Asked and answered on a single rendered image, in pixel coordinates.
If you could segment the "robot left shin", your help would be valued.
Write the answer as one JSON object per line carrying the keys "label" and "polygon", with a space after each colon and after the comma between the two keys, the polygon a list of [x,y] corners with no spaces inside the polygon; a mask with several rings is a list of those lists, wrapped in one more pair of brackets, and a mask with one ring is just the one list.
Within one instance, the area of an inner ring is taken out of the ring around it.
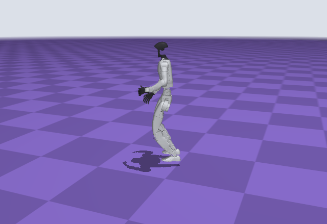
{"label": "robot left shin", "polygon": [[[154,137],[153,137],[154,138]],[[156,139],[155,139],[156,138]],[[164,149],[167,151],[167,153],[169,153],[171,156],[173,155],[173,157],[176,157],[175,153],[173,152],[173,150],[170,147],[170,144],[168,143],[168,141],[166,140],[166,138],[163,136],[162,132],[157,132],[155,134],[155,141]]]}

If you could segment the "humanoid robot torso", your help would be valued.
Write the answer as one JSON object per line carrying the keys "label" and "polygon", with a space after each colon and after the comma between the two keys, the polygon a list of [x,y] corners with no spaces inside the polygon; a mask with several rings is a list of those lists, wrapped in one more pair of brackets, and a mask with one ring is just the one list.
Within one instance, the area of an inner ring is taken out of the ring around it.
{"label": "humanoid robot torso", "polygon": [[171,104],[172,95],[171,95],[170,87],[173,87],[172,66],[171,66],[171,62],[170,62],[169,59],[165,60],[164,58],[162,58],[162,60],[159,61],[157,71],[158,71],[160,80],[162,80],[161,69],[160,69],[160,63],[161,62],[167,62],[168,63],[168,84],[167,84],[166,87],[162,87],[163,88],[163,93],[161,95],[160,101],[163,102],[166,99],[166,100],[169,101],[169,104]]}

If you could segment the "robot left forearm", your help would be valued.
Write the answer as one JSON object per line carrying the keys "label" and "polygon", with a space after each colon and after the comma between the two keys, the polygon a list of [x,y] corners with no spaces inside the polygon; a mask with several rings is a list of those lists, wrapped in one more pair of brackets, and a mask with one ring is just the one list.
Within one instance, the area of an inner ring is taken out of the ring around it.
{"label": "robot left forearm", "polygon": [[164,84],[164,80],[160,80],[158,83],[153,85],[152,87],[145,88],[145,92],[154,92],[156,90],[160,90],[161,86]]}

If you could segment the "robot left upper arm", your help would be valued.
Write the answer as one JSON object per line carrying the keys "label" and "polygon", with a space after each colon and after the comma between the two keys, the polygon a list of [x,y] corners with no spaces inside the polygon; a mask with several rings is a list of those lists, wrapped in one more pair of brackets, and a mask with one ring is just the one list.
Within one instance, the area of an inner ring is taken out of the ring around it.
{"label": "robot left upper arm", "polygon": [[164,80],[164,84],[162,87],[166,87],[168,84],[168,63],[167,62],[161,62],[160,63],[160,69],[161,69],[161,77],[162,80]]}

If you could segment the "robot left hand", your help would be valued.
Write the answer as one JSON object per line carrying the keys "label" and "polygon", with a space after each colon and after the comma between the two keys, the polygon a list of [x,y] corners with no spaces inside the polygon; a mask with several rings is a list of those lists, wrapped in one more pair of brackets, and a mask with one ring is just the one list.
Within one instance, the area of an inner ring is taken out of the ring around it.
{"label": "robot left hand", "polygon": [[[145,88],[148,88],[148,87],[145,87]],[[138,94],[139,94],[139,96],[141,96],[141,95],[144,94],[144,93],[149,93],[149,92],[145,92],[145,88],[142,87],[142,85],[141,85],[141,88],[139,88],[139,90],[138,90]]]}

